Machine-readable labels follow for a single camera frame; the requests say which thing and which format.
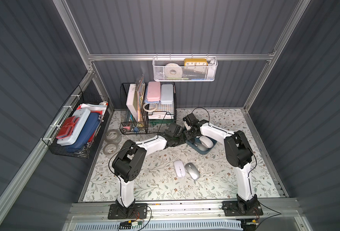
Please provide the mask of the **teal plastic storage box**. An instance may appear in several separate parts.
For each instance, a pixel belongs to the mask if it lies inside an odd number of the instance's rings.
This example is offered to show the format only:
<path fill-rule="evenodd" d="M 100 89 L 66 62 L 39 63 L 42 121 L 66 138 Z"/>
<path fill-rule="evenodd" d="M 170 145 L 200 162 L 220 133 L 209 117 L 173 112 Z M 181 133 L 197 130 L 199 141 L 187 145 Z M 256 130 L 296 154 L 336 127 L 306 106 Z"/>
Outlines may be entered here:
<path fill-rule="evenodd" d="M 217 141 L 207 136 L 199 136 L 186 143 L 199 154 L 206 155 L 217 144 Z"/>

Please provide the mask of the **white wireless mouse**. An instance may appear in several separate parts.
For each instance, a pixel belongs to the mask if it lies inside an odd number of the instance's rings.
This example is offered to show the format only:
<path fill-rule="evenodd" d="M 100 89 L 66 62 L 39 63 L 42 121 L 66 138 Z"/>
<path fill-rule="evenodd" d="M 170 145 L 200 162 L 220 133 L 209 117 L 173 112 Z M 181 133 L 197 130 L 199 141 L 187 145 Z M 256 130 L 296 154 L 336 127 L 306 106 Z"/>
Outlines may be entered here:
<path fill-rule="evenodd" d="M 184 164 L 181 160 L 174 161 L 174 169 L 176 171 L 177 177 L 182 178 L 186 176 Z"/>

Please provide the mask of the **silver wireless mouse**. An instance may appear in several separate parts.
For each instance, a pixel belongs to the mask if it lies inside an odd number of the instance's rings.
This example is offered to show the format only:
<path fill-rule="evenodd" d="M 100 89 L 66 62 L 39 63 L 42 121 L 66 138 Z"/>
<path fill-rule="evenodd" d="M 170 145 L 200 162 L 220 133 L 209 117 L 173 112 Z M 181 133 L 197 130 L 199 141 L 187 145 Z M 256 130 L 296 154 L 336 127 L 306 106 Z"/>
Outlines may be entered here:
<path fill-rule="evenodd" d="M 197 180 L 200 178 L 200 172 L 193 163 L 185 164 L 184 168 L 188 171 L 193 180 Z"/>

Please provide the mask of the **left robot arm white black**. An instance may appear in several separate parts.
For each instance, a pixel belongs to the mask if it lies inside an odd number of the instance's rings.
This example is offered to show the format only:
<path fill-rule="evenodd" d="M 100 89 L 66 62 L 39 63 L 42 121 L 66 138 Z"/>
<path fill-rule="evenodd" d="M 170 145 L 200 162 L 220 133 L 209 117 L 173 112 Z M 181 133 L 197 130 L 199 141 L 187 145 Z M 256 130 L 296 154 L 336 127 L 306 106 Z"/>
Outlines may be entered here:
<path fill-rule="evenodd" d="M 165 133 L 145 141 L 127 140 L 124 142 L 112 163 L 114 174 L 118 177 L 120 183 L 118 204 L 127 209 L 135 203 L 134 180 L 139 175 L 147 155 L 184 143 L 184 135 L 174 137 Z"/>

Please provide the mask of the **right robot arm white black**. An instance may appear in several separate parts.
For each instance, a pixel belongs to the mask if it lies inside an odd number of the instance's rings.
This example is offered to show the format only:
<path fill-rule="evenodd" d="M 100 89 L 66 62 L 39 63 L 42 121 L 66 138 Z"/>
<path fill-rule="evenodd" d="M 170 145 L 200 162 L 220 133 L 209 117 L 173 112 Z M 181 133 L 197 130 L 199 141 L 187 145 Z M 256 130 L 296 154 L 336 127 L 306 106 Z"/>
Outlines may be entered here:
<path fill-rule="evenodd" d="M 189 138 L 207 136 L 224 145 L 225 156 L 230 165 L 234 167 L 237 179 L 237 196 L 239 199 L 248 202 L 255 200 L 256 195 L 252 191 L 251 183 L 251 162 L 253 151 L 247 137 L 242 131 L 228 131 L 201 121 L 193 125 L 184 122 Z"/>

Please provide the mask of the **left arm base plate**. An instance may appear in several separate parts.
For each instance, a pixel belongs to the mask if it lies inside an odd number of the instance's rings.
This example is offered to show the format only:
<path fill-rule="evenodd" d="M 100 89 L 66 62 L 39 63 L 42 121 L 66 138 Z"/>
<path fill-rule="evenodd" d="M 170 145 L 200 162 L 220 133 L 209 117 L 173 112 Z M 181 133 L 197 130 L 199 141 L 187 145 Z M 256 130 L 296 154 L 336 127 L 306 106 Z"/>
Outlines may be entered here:
<path fill-rule="evenodd" d="M 114 219 L 145 219 L 148 212 L 148 204 L 134 203 L 128 208 L 123 207 L 121 204 L 112 204 L 109 208 L 107 218 Z"/>

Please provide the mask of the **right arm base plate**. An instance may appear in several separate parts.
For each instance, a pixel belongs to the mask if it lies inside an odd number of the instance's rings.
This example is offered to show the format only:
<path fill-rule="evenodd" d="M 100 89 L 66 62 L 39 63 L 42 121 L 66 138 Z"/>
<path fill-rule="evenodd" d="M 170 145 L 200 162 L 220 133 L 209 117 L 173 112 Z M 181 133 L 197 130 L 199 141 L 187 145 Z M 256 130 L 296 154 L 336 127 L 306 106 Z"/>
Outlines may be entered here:
<path fill-rule="evenodd" d="M 248 205 L 242 201 L 223 201 L 221 209 L 226 217 L 234 216 L 262 216 L 263 210 L 259 202 Z"/>

